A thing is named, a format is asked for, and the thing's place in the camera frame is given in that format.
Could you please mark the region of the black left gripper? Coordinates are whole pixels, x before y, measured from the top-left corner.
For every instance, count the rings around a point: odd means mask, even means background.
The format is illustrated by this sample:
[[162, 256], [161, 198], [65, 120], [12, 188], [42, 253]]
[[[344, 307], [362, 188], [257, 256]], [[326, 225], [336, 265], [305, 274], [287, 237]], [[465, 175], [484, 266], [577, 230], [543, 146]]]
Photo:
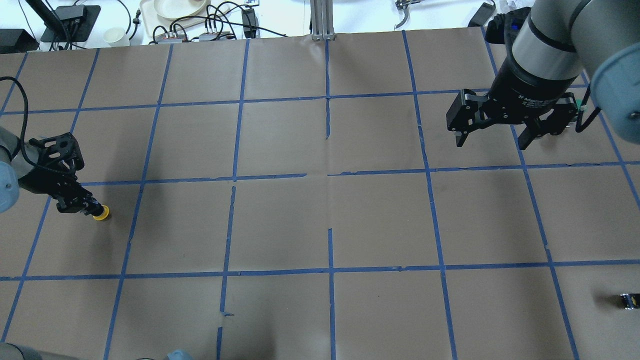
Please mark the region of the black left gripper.
[[80, 145], [70, 132], [53, 137], [32, 137], [20, 150], [31, 169], [18, 179], [23, 189], [57, 200], [61, 214], [97, 214], [97, 200], [86, 196], [76, 173], [85, 167]]

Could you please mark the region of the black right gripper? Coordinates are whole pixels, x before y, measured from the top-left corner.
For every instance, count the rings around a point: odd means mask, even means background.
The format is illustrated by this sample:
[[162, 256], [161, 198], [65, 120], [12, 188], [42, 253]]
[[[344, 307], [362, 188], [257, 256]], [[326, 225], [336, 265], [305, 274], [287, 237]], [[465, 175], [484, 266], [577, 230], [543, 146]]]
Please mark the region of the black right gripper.
[[471, 132], [525, 125], [518, 135], [518, 149], [525, 151], [535, 139], [558, 135], [578, 118], [580, 107], [568, 91], [572, 82], [532, 75], [508, 55], [485, 94], [460, 89], [446, 112], [446, 129], [455, 133], [455, 146], [461, 148]]

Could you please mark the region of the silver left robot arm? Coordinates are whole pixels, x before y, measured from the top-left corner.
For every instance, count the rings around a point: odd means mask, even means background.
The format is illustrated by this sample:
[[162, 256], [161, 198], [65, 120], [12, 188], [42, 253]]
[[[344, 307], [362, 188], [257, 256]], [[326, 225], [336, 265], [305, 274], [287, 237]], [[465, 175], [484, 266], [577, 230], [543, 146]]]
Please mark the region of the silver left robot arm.
[[85, 189], [76, 175], [85, 162], [77, 139], [70, 133], [25, 142], [1, 128], [1, 212], [13, 207], [20, 191], [54, 199], [61, 214], [83, 212], [96, 218], [108, 209]]

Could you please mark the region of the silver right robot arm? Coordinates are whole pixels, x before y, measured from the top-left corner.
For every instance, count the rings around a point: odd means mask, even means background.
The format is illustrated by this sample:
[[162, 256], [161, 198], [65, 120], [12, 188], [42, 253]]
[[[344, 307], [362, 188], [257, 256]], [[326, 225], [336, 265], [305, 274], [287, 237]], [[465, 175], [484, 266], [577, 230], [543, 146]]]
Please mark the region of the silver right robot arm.
[[498, 14], [485, 40], [505, 46], [485, 95], [461, 89], [446, 112], [455, 145], [493, 125], [524, 125], [520, 150], [570, 123], [585, 130], [604, 112], [615, 132], [639, 143], [639, 2], [537, 0]]

